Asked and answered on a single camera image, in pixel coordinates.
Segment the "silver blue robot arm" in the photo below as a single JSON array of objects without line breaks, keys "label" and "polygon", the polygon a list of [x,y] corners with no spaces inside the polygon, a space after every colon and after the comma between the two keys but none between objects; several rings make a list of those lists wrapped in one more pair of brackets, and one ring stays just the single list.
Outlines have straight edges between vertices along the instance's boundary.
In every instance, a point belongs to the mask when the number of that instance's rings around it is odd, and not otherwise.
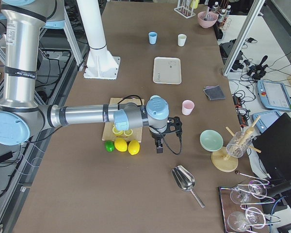
[{"label": "silver blue robot arm", "polygon": [[148,127],[157,153],[165,135],[182,137],[179,117],[169,116],[166,100],[152,96],[147,104],[119,103],[59,107],[34,101],[41,28],[66,26],[62,0],[4,0],[7,18],[4,89],[0,99],[0,143],[14,146],[43,130],[71,124],[112,122],[118,130]]}]

